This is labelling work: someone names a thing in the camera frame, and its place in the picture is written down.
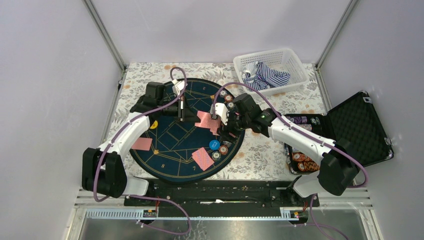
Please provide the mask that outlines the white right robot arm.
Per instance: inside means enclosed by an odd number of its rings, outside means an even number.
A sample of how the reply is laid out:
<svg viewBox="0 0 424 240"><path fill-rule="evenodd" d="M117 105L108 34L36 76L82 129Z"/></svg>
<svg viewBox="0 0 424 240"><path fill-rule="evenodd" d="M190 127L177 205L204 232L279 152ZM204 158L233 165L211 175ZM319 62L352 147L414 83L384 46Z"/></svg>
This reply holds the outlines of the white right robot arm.
<svg viewBox="0 0 424 240"><path fill-rule="evenodd" d="M319 165L318 171L297 177L290 184L292 189L287 191L286 198L291 205L299 206L308 196L318 193L341 196L358 174L360 165L348 154L351 146L348 141L335 141L306 130L289 121L273 106L261 109L247 93L237 96L233 104L235 112L216 101L210 109L213 119L221 119L218 134L226 141L232 142L240 131L251 129L300 150Z"/></svg>

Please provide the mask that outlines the grey chip stack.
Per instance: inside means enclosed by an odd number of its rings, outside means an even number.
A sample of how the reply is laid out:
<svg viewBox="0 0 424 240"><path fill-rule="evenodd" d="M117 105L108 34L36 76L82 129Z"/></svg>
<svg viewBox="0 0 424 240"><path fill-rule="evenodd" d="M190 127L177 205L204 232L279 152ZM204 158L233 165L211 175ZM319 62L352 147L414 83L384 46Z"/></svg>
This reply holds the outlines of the grey chip stack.
<svg viewBox="0 0 424 240"><path fill-rule="evenodd" d="M227 141L224 141L224 142L223 142L223 144L224 144L225 146L227 146L227 147L230 147L230 146L232 145L232 143L231 143L231 142L227 142Z"/></svg>
<svg viewBox="0 0 424 240"><path fill-rule="evenodd" d="M227 95L227 92L226 92L225 90L221 90L221 91L219 92L219 95L220 95L222 98L224 98L224 97Z"/></svg>

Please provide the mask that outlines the yellow big blind button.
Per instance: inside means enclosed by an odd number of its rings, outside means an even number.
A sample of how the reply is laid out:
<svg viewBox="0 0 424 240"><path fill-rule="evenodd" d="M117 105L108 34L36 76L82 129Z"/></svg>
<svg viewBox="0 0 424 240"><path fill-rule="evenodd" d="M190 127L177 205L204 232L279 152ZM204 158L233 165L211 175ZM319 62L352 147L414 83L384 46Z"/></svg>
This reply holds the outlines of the yellow big blind button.
<svg viewBox="0 0 424 240"><path fill-rule="evenodd" d="M153 130L153 129L156 129L158 125L159 125L158 121L155 120L149 128Z"/></svg>

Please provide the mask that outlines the red card bottom seat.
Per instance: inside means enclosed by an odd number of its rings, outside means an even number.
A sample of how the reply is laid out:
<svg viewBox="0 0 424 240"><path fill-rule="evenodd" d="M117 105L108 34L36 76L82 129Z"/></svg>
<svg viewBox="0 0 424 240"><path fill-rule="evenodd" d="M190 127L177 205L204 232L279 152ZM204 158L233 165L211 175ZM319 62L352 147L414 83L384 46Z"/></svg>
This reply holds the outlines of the red card bottom seat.
<svg viewBox="0 0 424 240"><path fill-rule="evenodd" d="M214 160L210 157L204 147L192 153L193 160L197 163L202 171L206 171L209 167L214 164Z"/></svg>

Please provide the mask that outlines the red chip stack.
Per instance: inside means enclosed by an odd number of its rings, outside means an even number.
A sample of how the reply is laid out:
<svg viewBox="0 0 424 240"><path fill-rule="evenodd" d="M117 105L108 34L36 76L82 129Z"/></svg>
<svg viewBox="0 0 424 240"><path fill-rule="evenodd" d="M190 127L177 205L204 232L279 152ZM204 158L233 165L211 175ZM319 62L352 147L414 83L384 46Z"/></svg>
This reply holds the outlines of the red chip stack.
<svg viewBox="0 0 424 240"><path fill-rule="evenodd" d="M231 95L227 94L227 95L224 96L224 101L226 103L232 102L233 101L233 97Z"/></svg>
<svg viewBox="0 0 424 240"><path fill-rule="evenodd" d="M226 145L221 145L218 149L218 151L220 152L221 155L227 155L229 152L229 149Z"/></svg>

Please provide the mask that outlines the red card seat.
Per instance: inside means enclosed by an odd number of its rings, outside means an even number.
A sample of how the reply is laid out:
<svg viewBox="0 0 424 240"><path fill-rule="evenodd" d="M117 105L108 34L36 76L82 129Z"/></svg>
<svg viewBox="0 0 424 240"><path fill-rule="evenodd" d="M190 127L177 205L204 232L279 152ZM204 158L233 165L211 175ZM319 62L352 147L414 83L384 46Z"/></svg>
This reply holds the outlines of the red card seat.
<svg viewBox="0 0 424 240"><path fill-rule="evenodd" d="M152 141L152 138L139 137L131 146L131 149L138 151L149 151L151 149Z"/></svg>
<svg viewBox="0 0 424 240"><path fill-rule="evenodd" d="M209 167L214 164L214 160L210 157L204 147L192 153L193 160L197 163L202 171L206 171Z"/></svg>
<svg viewBox="0 0 424 240"><path fill-rule="evenodd" d="M209 129L209 131L215 135L218 136L219 134L217 133L218 129L221 126L221 119L218 116L217 119L212 119L212 115L209 112L204 112L204 111L198 111L197 112L197 117L200 119L200 122L196 122L194 125L198 128L204 128L204 129Z"/></svg>

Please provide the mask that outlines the blue small blind button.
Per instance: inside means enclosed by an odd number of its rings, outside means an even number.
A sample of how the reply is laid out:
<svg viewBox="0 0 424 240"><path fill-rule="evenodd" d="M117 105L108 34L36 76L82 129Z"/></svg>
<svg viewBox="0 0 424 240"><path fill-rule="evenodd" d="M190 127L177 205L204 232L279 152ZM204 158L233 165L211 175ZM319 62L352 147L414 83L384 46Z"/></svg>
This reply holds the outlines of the blue small blind button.
<svg viewBox="0 0 424 240"><path fill-rule="evenodd" d="M220 148L220 146L221 146L221 143L220 143L218 140L216 140L216 139L211 140L211 141L209 142L209 148L210 148L211 150L213 150L213 151L218 150L218 149Z"/></svg>

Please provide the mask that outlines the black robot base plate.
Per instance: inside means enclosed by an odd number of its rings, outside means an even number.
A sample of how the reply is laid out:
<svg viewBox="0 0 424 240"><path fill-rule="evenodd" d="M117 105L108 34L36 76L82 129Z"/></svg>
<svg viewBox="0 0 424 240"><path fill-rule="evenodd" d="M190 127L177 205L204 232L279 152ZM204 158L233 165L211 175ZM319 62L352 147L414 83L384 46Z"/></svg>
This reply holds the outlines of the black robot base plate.
<svg viewBox="0 0 424 240"><path fill-rule="evenodd" d="M159 217L277 218L281 208L303 211L320 205L317 196L300 197L289 181L202 180L188 184L149 181L147 199L127 197L126 207L152 207Z"/></svg>

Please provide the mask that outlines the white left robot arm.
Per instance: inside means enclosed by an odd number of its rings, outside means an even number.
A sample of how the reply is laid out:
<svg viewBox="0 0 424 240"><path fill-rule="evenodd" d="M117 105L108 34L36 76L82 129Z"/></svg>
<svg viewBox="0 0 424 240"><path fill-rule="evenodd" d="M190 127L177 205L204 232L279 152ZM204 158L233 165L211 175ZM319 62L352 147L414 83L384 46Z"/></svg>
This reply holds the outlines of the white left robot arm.
<svg viewBox="0 0 424 240"><path fill-rule="evenodd" d="M124 160L132 146L161 116L171 116L179 121L200 122L186 103L184 91L186 80L172 80L172 100L165 100L166 84L150 82L145 94L130 109L125 122L118 131L97 148L87 148L82 155L82 188L93 192L96 202L136 195L144 206L152 204L155 192L149 182L139 177L128 177Z"/></svg>

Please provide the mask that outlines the green blue 50 chip stack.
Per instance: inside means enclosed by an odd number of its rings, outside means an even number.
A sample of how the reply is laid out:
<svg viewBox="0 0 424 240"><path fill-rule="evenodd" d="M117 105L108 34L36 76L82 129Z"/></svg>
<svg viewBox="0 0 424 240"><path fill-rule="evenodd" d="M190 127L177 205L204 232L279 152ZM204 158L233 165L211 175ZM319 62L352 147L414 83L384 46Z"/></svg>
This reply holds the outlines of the green blue 50 chip stack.
<svg viewBox="0 0 424 240"><path fill-rule="evenodd" d="M214 152L211 154L211 157L212 157L212 159L213 159L215 162L217 162L217 161L220 161L220 160L221 160L222 155L221 155L221 153L220 153L219 151L214 151Z"/></svg>

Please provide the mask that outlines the red playing card deck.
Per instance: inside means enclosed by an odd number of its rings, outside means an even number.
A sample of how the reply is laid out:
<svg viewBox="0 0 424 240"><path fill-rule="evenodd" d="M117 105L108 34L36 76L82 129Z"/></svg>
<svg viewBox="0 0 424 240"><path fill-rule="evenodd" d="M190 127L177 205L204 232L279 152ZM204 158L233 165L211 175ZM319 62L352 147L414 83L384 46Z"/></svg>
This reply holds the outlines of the red playing card deck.
<svg viewBox="0 0 424 240"><path fill-rule="evenodd" d="M185 114L184 114L184 109L185 109L184 104L185 104L185 98L183 96L181 96L179 98L179 100L178 100L178 105L177 105L177 110L178 110L177 117L178 117L178 120L180 122L183 122L184 121L184 117L185 117Z"/></svg>

